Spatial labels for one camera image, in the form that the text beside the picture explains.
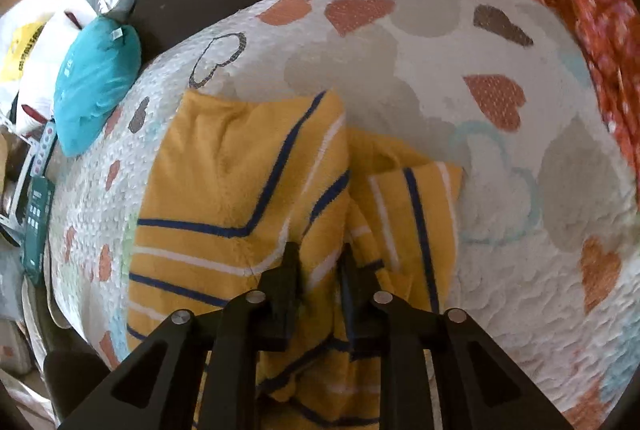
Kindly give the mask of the yellow striped knit sweater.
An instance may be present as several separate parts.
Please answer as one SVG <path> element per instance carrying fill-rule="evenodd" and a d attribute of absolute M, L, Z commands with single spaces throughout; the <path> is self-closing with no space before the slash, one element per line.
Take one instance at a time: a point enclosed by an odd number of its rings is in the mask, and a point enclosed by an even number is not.
<path fill-rule="evenodd" d="M 257 384 L 268 429 L 374 429 L 380 363 L 347 350 L 336 266 L 351 246 L 415 308 L 445 302 L 463 172 L 397 138 L 351 128 L 340 97 L 268 103 L 186 92 L 160 143 L 134 231 L 127 342 L 172 312 L 203 314 L 254 289 L 298 248 L 302 304 Z"/>

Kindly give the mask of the yellow plastic bag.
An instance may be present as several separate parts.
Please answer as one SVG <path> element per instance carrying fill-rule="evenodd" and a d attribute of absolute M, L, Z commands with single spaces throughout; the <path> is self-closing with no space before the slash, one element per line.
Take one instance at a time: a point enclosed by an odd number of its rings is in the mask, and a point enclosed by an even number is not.
<path fill-rule="evenodd" d="M 26 60 L 28 60 L 46 23 L 47 20 L 36 20 L 14 30 L 1 65 L 2 81 L 14 81 L 22 78 Z"/>

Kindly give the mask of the white heart-pattern quilt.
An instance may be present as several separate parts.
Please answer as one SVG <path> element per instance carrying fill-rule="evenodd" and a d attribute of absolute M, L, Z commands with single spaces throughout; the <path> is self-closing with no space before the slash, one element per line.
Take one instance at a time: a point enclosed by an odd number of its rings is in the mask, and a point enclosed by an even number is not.
<path fill-rule="evenodd" d="M 639 365 L 636 181 L 587 65 L 533 0 L 259 0 L 144 68 L 85 153 L 49 228 L 58 307 L 111 366 L 152 165 L 182 97 L 336 93 L 351 128 L 456 164 L 444 304 L 520 366 L 574 429 L 597 429 Z"/>

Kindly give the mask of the white strip with dots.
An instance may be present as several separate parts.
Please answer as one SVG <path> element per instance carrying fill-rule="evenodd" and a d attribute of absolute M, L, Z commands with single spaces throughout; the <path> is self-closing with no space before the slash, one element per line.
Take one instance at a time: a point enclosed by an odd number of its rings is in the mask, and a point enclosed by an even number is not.
<path fill-rule="evenodd" d="M 31 176 L 44 175 L 57 138 L 58 131 L 56 130 L 56 124 L 53 120 L 49 120 L 44 125 L 42 135 L 40 136 L 37 151 L 32 161 L 32 168 L 30 169 Z"/>

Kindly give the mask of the teal small pillow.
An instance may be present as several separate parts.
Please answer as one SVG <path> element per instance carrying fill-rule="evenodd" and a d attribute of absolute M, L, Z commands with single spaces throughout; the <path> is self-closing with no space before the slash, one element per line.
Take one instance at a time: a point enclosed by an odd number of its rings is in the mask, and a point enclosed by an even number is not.
<path fill-rule="evenodd" d="M 141 42 L 133 26 L 99 16 L 79 31 L 54 88 L 53 119 L 65 156 L 88 150 L 136 81 L 141 65 Z"/>

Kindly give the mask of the green remote control box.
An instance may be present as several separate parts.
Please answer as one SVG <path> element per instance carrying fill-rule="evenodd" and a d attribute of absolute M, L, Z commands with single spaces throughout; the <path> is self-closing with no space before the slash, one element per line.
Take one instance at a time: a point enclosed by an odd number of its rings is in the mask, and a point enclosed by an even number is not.
<path fill-rule="evenodd" d="M 34 176 L 28 190 L 22 265 L 36 286 L 43 284 L 44 247 L 46 246 L 54 184 L 45 176 Z"/>

